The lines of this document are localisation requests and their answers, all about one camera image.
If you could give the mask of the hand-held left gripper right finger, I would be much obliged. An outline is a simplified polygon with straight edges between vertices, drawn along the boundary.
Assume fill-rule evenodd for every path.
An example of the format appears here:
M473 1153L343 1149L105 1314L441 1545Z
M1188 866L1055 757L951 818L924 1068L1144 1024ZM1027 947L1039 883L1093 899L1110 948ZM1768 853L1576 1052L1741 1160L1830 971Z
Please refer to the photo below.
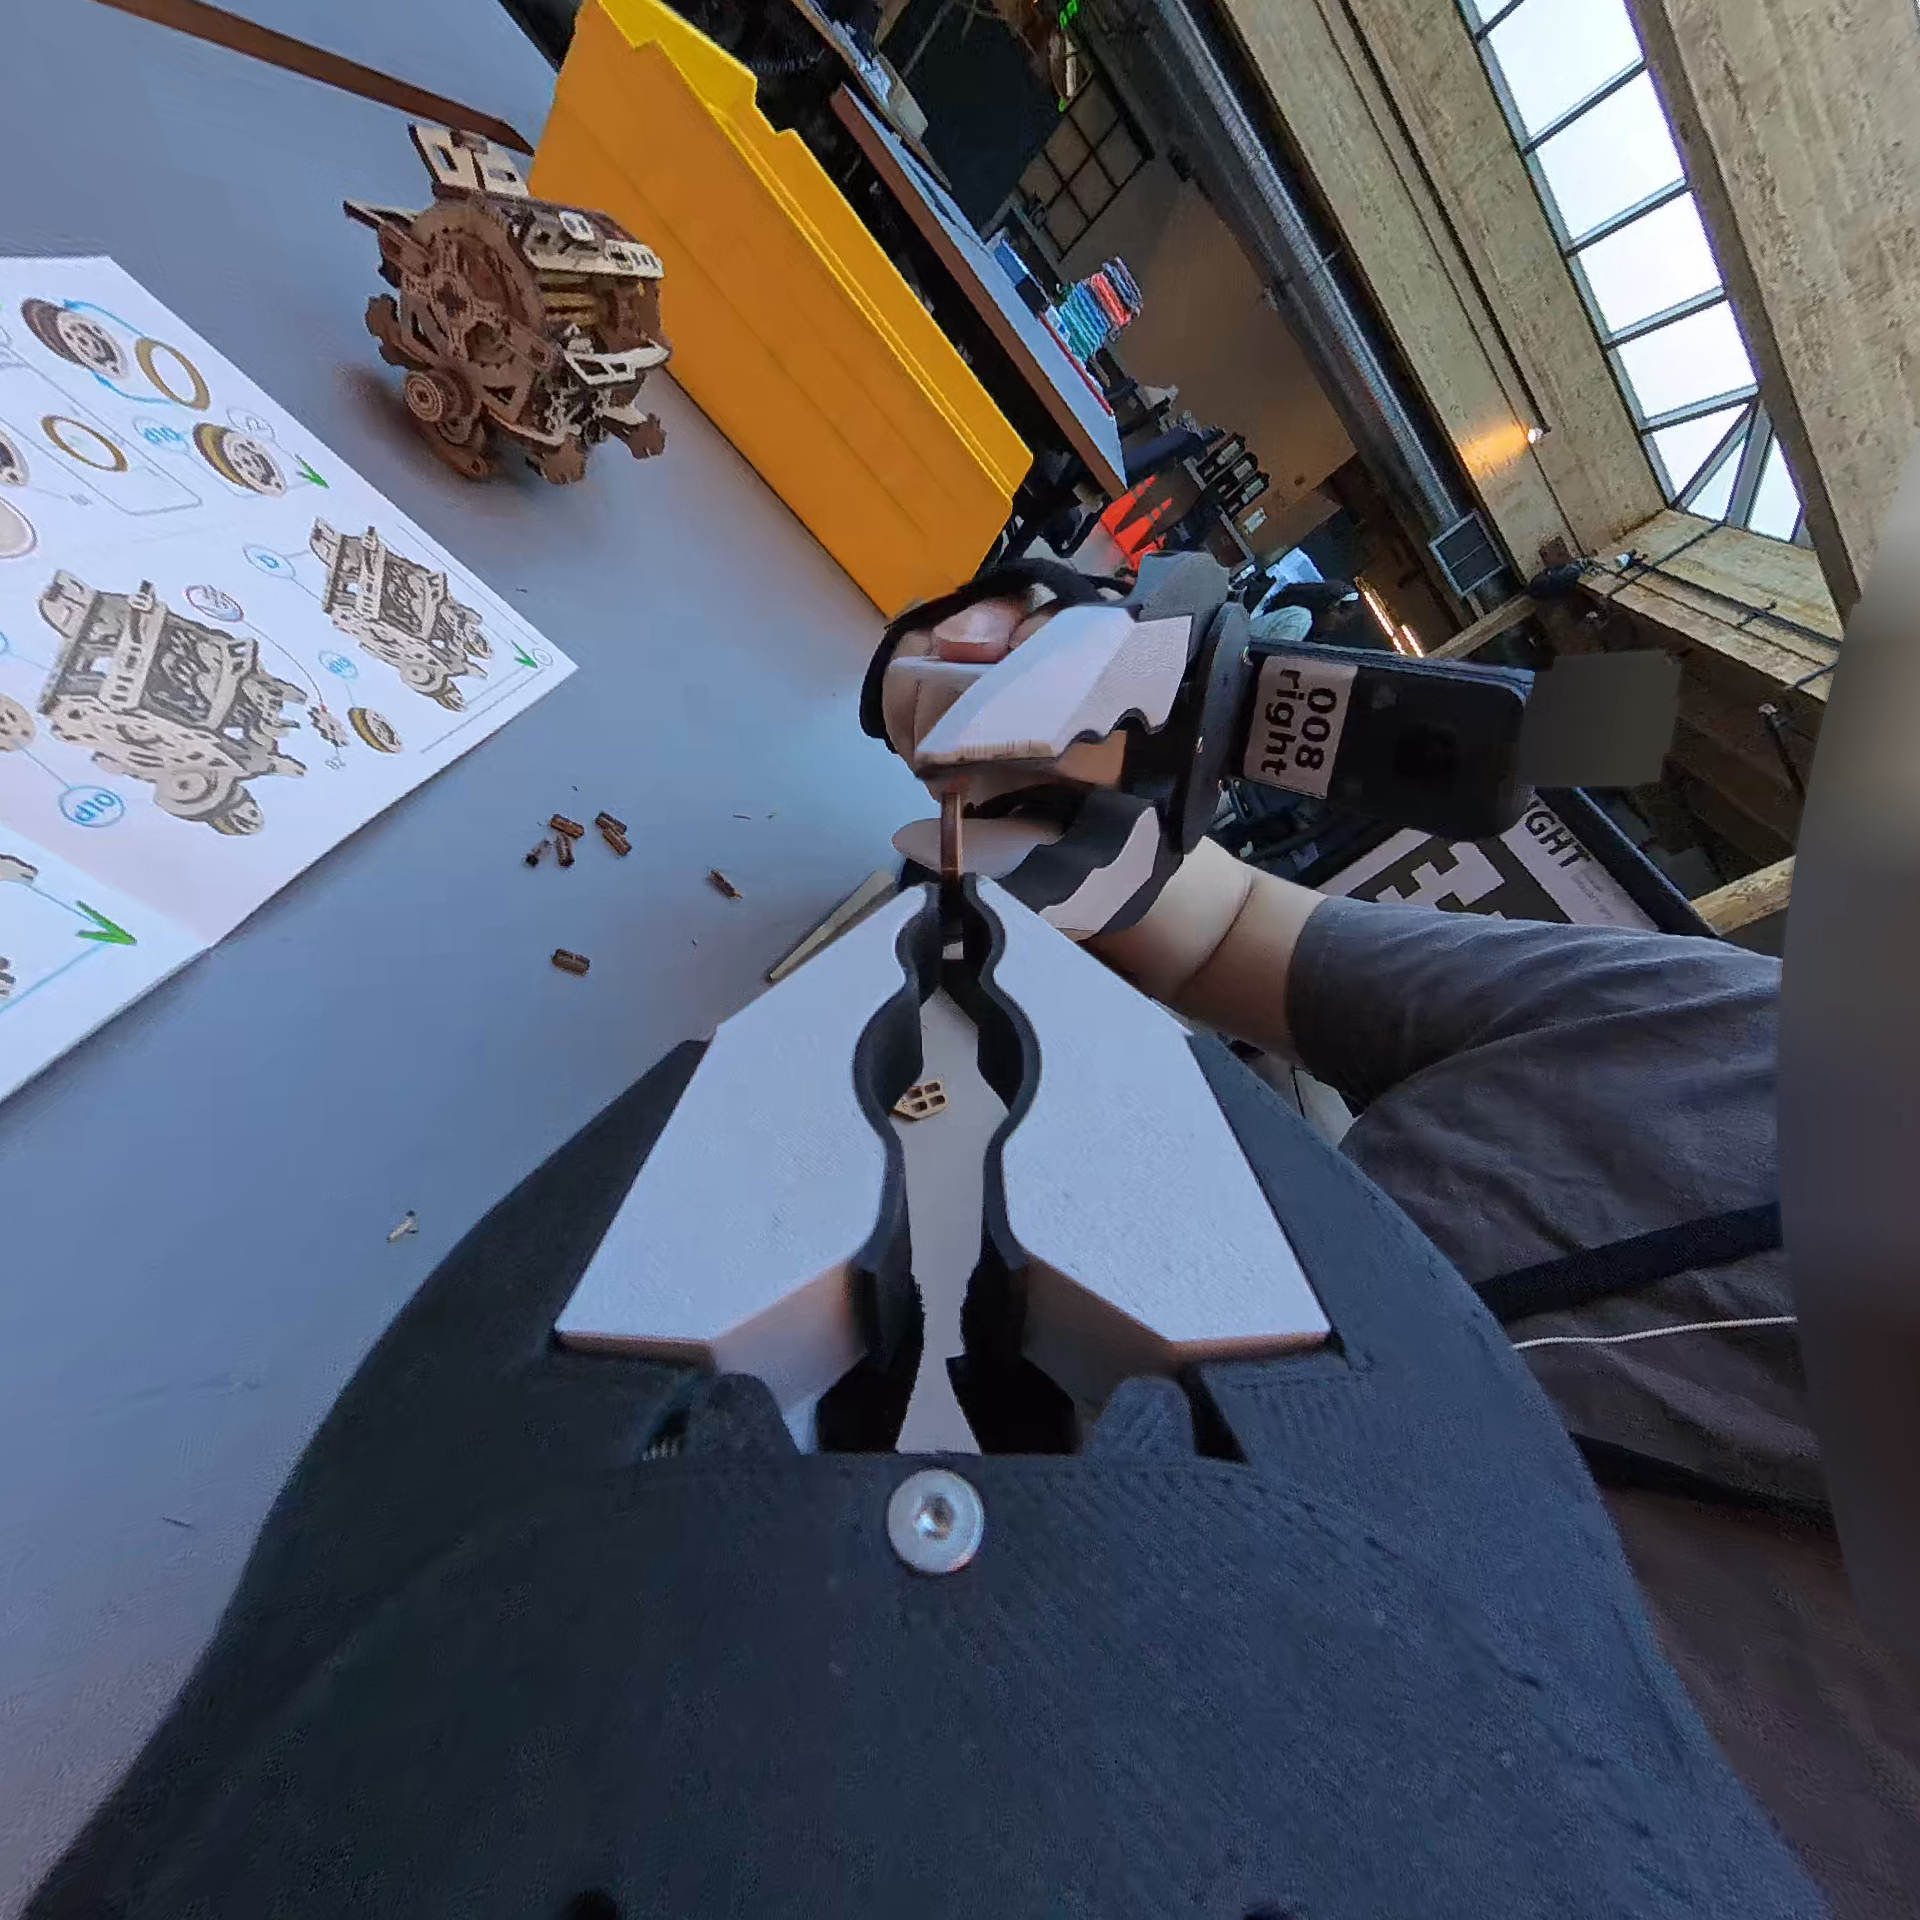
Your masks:
M1333 1324L1195 1037L1000 885L959 885L982 1157L959 1409L985 1453L1071 1451L1137 1378L1323 1352Z

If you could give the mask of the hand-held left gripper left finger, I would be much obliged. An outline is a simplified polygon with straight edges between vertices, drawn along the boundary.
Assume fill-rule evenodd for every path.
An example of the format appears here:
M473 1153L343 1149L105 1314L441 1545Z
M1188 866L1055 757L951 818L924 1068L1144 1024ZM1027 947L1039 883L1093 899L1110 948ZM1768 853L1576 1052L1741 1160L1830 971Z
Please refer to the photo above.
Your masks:
M747 1377L801 1450L895 1451L926 1314L893 1122L942 964L942 893L908 886L721 1022L558 1345Z

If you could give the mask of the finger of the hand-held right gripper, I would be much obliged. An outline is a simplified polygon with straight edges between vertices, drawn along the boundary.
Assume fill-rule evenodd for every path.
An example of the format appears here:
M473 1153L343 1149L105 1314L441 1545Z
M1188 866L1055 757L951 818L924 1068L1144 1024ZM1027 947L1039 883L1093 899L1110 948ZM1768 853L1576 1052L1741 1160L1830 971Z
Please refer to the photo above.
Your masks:
M1137 725L1160 732L1193 656L1193 614L1057 613L1006 659L959 680L913 739L919 770L1046 764Z
M1150 800L1118 789L1003 789L964 808L952 921L968 947L1019 921L1085 945L1135 925L1181 862Z

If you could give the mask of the person's right forearm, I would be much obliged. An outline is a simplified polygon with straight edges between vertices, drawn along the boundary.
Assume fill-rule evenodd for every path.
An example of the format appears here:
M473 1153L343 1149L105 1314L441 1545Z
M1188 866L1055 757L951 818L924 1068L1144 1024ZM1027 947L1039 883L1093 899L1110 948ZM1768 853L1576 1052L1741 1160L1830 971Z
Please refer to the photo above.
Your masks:
M1614 1179L1773 1163L1783 970L1716 940L1318 897L1207 853L1089 952L1358 1116Z

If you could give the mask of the assembled wooden mechanical model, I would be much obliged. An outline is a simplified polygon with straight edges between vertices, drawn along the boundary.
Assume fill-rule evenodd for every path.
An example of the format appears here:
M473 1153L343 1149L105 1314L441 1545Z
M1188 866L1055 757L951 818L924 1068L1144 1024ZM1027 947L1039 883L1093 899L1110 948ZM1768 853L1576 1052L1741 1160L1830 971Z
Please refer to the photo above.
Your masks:
M517 453L550 485L584 477L591 445L665 453L639 403L672 355L665 267L603 210L536 198L485 134L412 124L433 198L415 210L350 198L376 240L368 333L403 372L399 401L448 469L471 481Z

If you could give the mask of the person's right hand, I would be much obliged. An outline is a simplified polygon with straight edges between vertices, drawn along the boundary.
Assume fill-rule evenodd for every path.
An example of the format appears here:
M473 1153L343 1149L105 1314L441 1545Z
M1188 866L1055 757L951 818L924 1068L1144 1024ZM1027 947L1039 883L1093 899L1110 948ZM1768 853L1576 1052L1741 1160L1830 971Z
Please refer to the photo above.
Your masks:
M1057 598L989 598L903 632L879 669L879 734L904 761L1014 649L1061 611Z

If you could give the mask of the thin pale wooden stick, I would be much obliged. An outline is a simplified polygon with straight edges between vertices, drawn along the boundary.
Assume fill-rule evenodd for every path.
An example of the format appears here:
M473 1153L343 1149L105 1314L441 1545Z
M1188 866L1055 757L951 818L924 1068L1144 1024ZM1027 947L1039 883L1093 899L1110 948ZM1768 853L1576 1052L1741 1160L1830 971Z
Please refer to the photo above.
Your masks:
M765 970L764 984L775 987L792 976L816 954L852 931L855 924L864 921L875 907L887 905L895 897L899 883L899 869L872 870L855 886L852 893L836 902L820 924L804 933L784 957Z

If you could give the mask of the cluttered background workbench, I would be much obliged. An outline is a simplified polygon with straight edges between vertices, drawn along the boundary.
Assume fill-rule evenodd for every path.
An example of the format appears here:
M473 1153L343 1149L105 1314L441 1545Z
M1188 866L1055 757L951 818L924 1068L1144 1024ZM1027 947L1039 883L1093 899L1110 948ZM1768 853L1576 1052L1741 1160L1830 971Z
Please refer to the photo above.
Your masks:
M1063 444L1088 477L1088 490L1112 501L1128 490L1119 430L1093 372L1071 355L1023 286L976 234L951 193L913 148L872 107L872 86L838 25L812 2L788 4L843 72L829 112L879 180L919 246L940 260L976 329L996 342L1021 394L1039 408L1054 442Z

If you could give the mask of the yellow plastic bin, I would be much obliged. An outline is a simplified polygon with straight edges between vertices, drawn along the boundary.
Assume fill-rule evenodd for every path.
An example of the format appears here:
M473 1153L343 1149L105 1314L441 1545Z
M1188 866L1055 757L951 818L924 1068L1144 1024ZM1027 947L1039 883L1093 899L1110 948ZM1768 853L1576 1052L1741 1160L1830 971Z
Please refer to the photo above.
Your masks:
M743 61L581 4L532 187L657 252L672 377L879 613L989 556L1033 454Z

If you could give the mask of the person's torso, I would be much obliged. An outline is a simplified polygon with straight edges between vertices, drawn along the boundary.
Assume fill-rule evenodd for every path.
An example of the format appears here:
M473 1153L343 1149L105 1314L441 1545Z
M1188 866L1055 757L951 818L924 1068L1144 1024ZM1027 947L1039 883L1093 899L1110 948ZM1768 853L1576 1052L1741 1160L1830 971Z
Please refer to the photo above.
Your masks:
M1739 1778L1829 1913L1871 1916L1873 1769L1793 1329L1772 1018L1576 1019L1316 1073L1355 1112L1349 1155L1542 1384Z

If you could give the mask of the skylight window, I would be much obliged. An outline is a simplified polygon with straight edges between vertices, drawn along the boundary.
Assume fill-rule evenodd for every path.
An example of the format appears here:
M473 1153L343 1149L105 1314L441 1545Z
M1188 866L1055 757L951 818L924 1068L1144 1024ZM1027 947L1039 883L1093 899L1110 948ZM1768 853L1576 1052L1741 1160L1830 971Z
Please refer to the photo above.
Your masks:
M1809 545L1630 6L1456 11L1667 506Z

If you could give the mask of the illustrated instruction booklet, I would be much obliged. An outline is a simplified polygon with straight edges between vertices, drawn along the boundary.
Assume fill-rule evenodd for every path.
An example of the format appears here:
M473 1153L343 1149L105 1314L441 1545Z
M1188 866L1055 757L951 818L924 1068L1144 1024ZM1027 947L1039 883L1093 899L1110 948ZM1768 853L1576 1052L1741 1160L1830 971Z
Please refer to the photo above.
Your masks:
M574 674L105 257L3 264L3 1090Z

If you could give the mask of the dark brown wooden strip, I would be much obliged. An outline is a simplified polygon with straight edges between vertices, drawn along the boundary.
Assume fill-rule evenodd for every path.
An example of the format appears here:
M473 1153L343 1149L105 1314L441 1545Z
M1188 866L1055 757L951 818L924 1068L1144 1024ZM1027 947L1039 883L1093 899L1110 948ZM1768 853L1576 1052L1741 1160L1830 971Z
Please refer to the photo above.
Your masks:
M232 54L345 92L373 106L392 107L413 121L456 129L526 158L532 158L536 152L532 139L492 112L451 101L427 86L398 81L376 66L358 65L222 6L205 2L102 2L102 6L148 20L166 32L227 48Z

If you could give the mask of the wall air vent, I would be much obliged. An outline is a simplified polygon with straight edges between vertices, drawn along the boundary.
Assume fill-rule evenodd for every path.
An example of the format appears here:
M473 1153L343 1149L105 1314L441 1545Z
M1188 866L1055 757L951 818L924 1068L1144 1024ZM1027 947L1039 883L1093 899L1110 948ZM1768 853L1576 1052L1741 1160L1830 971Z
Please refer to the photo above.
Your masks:
M1457 602L1511 586L1507 554L1479 512L1463 512L1429 540L1429 554Z

